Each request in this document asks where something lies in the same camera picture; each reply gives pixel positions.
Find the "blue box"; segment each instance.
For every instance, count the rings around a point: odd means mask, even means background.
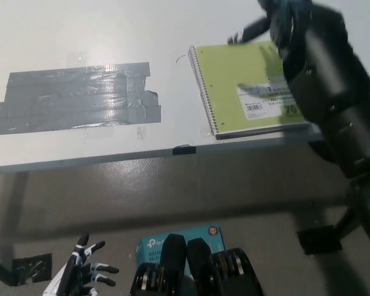
[[[171,233],[184,236],[186,242],[201,237],[207,245],[210,246],[211,253],[225,250],[221,229],[217,224],[182,231],[166,232],[156,234],[154,236],[143,237],[141,239],[140,243],[136,247],[137,266],[144,262],[159,263],[163,242]],[[191,276],[187,260],[184,274],[186,276]]]

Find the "gray floor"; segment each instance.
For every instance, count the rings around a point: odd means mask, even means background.
[[[370,243],[357,229],[344,251],[305,256],[296,231],[333,223],[347,181],[308,146],[185,155],[0,175],[0,260],[52,252],[54,272],[78,236],[105,239],[95,261],[119,267],[128,295],[142,236],[218,222],[243,248],[266,295],[370,295]],[[41,295],[46,282],[0,283],[0,295]]]

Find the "green notebook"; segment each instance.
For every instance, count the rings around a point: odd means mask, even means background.
[[[271,41],[191,47],[189,58],[217,139],[307,126]]]

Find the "black robotic arm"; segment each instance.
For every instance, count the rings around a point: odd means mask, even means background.
[[[319,126],[343,174],[351,179],[348,211],[332,228],[333,236],[321,239],[339,240],[360,224],[370,238],[370,77],[348,42],[344,19],[311,0],[259,3],[266,17],[234,35],[229,44],[270,31],[297,105]]]

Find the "white table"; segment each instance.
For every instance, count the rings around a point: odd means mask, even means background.
[[[370,74],[370,0],[323,2],[343,12]],[[310,129],[217,141],[188,58],[176,62],[190,45],[223,44],[261,14],[256,0],[0,0],[0,102],[10,72],[149,62],[146,89],[162,105],[161,123],[0,136],[0,173],[318,138]]]

